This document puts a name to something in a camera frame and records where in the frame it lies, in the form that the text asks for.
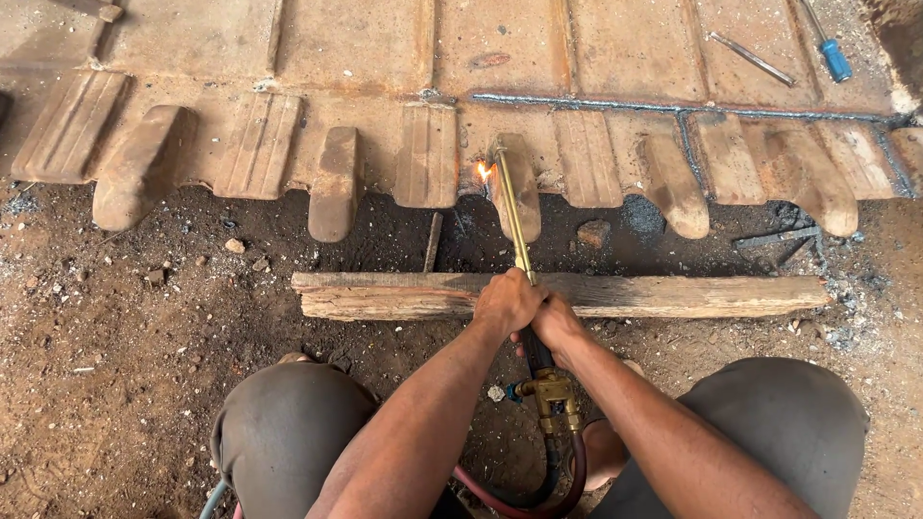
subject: rock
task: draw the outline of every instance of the rock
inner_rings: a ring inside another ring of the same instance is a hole
[[[151,287],[160,286],[166,283],[167,272],[165,269],[157,269],[156,271],[150,271],[148,272],[147,279],[148,279],[148,284],[150,284]]]
[[[231,238],[227,242],[225,242],[224,248],[230,250],[231,252],[235,254],[244,254],[244,252],[246,251],[246,246],[244,245],[244,242],[240,241],[237,238]]]
[[[605,220],[591,220],[577,229],[577,239],[582,243],[595,248],[603,248],[603,243],[609,237],[612,225]]]
[[[262,258],[257,259],[257,262],[253,264],[253,270],[257,272],[264,271],[269,267],[269,265],[270,260],[263,256]]]
[[[495,403],[506,398],[507,394],[503,391],[503,388],[500,386],[490,386],[490,389],[487,390],[487,396],[490,397]]]

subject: screwdriver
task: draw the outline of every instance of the screwdriver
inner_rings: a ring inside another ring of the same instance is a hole
[[[827,38],[827,35],[823,32],[823,27],[821,27],[821,21],[817,19],[814,7],[810,4],[810,0],[801,1],[804,3],[805,7],[808,8],[808,14],[810,15],[811,21],[814,22],[814,27],[817,28],[817,32],[821,34],[821,54],[823,54],[823,57],[827,60],[827,67],[830,68],[830,75],[833,76],[833,80],[839,83],[852,78],[853,69],[850,68],[849,64],[846,62],[846,56],[840,52],[840,48],[836,44],[836,39]]]

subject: wooden board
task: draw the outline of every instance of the wooden board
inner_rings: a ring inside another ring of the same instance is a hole
[[[494,274],[296,272],[308,317],[333,320],[469,319]],[[761,317],[827,304],[818,278],[637,277],[541,274],[580,317]]]

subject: leg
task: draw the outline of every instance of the leg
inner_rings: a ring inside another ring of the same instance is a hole
[[[330,364],[277,364],[228,395],[211,456],[247,519],[304,519],[340,453],[375,411],[371,394]],[[437,513],[469,517],[448,489]]]
[[[790,358],[745,358],[677,399],[781,479],[824,519],[846,517],[862,467],[866,415],[827,369]],[[590,514],[670,517],[629,460]]]

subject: man's hand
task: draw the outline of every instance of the man's hand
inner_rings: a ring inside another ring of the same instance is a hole
[[[568,354],[573,346],[585,345],[587,341],[595,344],[593,337],[577,319],[568,300],[557,292],[549,293],[545,302],[539,307],[532,319],[532,329],[551,350],[555,364],[568,371],[571,371]],[[516,330],[509,336],[514,343],[520,341],[519,329]],[[516,355],[524,356],[522,346],[516,348]]]
[[[472,323],[483,322],[492,330],[509,335],[532,322],[548,289],[542,285],[531,286],[522,269],[513,267],[506,273],[494,276],[481,291],[474,304]]]

